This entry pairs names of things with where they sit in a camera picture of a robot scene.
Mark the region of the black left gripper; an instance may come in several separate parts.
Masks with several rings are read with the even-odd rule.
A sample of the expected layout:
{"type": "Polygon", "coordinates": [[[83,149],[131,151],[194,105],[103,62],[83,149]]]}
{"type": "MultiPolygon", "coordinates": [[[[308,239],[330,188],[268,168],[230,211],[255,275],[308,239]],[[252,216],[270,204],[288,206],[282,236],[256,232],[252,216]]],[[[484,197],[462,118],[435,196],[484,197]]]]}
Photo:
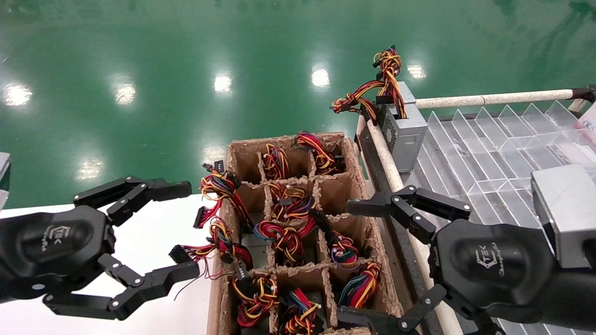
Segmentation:
{"type": "Polygon", "coordinates": [[[3,218],[1,302],[47,294],[43,303],[56,315],[126,320],[143,303],[166,297],[175,283],[197,277],[199,267],[188,261],[139,275],[109,255],[116,241],[111,225],[121,226],[151,201],[191,194],[189,181],[127,176],[75,195],[76,208],[71,210],[3,218]],[[112,206],[106,215],[97,210],[107,204],[112,206]],[[110,298],[70,293],[85,288],[103,269],[125,286],[121,294],[110,298]]]}

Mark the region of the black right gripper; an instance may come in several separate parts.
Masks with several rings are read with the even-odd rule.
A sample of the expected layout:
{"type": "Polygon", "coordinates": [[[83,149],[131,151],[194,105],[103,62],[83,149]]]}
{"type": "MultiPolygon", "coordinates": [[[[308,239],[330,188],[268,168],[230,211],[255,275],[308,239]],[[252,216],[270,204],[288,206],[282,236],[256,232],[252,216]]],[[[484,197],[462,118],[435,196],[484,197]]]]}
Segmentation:
{"type": "Polygon", "coordinates": [[[515,225],[470,222],[470,204],[407,185],[350,199],[347,213],[393,218],[423,244],[431,244],[434,285],[404,316],[340,307],[340,322],[366,326],[372,335],[420,335],[419,324],[442,301],[469,316],[478,330],[464,335],[505,335],[490,318],[595,331],[595,274],[560,267],[543,232],[515,225]],[[442,229],[420,211],[449,222],[442,229]]]}

